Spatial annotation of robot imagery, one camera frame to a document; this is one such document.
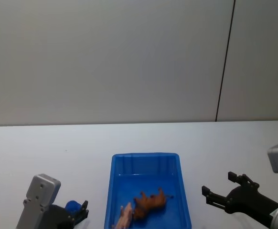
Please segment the white tabletop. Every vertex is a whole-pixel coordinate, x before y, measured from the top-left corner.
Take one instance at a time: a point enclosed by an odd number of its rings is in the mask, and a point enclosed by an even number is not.
[[[227,172],[246,173],[278,201],[278,175],[267,149],[278,143],[278,121],[0,127],[0,229],[15,228],[35,174],[62,182],[55,204],[89,200],[78,229],[104,227],[111,157],[129,152],[180,155],[193,229],[264,229],[250,217],[206,205],[201,186],[227,195]]]

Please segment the pink toy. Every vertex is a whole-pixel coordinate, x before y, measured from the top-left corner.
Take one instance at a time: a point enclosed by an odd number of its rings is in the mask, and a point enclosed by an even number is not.
[[[121,206],[119,221],[116,226],[113,226],[113,229],[127,229],[132,220],[132,211],[130,202],[126,205],[124,211],[123,206]]]

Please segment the toy dog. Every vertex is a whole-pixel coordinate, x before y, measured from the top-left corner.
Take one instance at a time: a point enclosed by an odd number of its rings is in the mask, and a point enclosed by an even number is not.
[[[132,221],[132,211],[131,203],[129,202],[125,209],[121,206],[120,218],[116,226],[113,226],[113,229],[127,229]]]
[[[134,209],[133,218],[134,220],[144,219],[151,210],[157,210],[164,208],[166,205],[166,197],[172,198],[173,196],[164,195],[161,188],[159,190],[159,195],[151,195],[149,198],[144,192],[140,192],[142,198],[134,198],[136,206]]]

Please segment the gray wall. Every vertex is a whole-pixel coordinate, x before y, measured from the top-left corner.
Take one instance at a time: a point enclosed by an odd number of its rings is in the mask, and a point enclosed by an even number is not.
[[[0,0],[0,125],[214,121],[233,0]],[[278,119],[278,0],[237,0],[219,120]]]

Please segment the blue object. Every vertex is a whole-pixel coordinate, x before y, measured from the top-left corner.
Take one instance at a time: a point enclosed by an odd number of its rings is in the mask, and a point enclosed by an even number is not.
[[[80,211],[82,205],[77,203],[75,200],[71,200],[66,204],[65,209],[70,212],[72,216],[74,216],[78,211]]]
[[[134,221],[130,229],[191,229],[179,156],[173,153],[116,154],[111,161],[104,229],[111,229],[120,217],[120,206],[134,197],[158,195],[161,187],[168,198],[165,209],[151,212],[146,220]]]

